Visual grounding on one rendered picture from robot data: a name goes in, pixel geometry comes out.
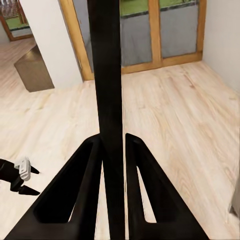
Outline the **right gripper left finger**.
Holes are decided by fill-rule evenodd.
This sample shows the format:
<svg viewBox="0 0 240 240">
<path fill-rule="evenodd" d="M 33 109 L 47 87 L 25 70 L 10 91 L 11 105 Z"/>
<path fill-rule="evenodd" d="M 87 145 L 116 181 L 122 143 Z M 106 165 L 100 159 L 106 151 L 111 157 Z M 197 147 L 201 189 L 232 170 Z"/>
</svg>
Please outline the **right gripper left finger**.
<svg viewBox="0 0 240 240">
<path fill-rule="evenodd" d="M 94 240 L 100 133 L 85 139 L 4 240 Z"/>
</svg>

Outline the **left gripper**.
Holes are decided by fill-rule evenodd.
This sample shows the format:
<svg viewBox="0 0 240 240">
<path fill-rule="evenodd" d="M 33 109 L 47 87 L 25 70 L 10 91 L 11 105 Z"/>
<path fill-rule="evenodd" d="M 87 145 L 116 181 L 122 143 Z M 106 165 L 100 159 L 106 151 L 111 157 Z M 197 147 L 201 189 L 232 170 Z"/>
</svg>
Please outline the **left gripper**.
<svg viewBox="0 0 240 240">
<path fill-rule="evenodd" d="M 10 182 L 10 191 L 17 192 L 19 195 L 38 196 L 40 194 L 39 191 L 27 185 L 23 185 L 24 179 L 21 178 L 21 174 L 19 173 L 20 170 L 14 168 L 14 166 L 15 164 L 13 162 L 4 160 L 4 164 L 0 169 L 0 180 Z M 39 171 L 34 167 L 31 167 L 31 172 L 39 174 Z"/>
</svg>

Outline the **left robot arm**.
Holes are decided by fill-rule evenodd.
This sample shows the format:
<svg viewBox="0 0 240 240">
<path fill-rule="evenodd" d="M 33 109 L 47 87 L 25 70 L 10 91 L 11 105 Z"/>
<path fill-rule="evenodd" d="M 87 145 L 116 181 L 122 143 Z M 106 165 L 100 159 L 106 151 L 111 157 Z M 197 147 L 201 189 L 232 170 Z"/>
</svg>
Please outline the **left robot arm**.
<svg viewBox="0 0 240 240">
<path fill-rule="evenodd" d="M 39 174 L 39 171 L 31 166 L 26 156 L 18 159 L 15 163 L 0 158 L 0 180 L 10 182 L 10 191 L 12 192 L 17 192 L 19 195 L 38 196 L 39 191 L 23 185 L 24 181 L 31 178 L 31 173 Z"/>
</svg>

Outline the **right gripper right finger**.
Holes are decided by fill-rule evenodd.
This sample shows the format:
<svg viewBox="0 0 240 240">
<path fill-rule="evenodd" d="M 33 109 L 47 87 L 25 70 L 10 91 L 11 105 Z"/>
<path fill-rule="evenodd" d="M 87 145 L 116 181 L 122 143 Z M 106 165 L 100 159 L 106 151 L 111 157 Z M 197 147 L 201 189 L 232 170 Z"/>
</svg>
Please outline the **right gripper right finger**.
<svg viewBox="0 0 240 240">
<path fill-rule="evenodd" d="M 210 240 L 145 142 L 125 135 L 129 240 Z M 145 220 L 139 168 L 156 223 Z"/>
</svg>

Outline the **poster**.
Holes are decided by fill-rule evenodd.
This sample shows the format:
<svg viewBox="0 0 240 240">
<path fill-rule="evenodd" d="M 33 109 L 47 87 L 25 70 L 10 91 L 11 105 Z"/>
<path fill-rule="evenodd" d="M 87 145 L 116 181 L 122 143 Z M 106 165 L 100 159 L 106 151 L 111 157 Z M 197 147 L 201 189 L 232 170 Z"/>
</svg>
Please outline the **poster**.
<svg viewBox="0 0 240 240">
<path fill-rule="evenodd" d="M 120 0 L 87 0 L 110 240 L 126 240 Z"/>
</svg>

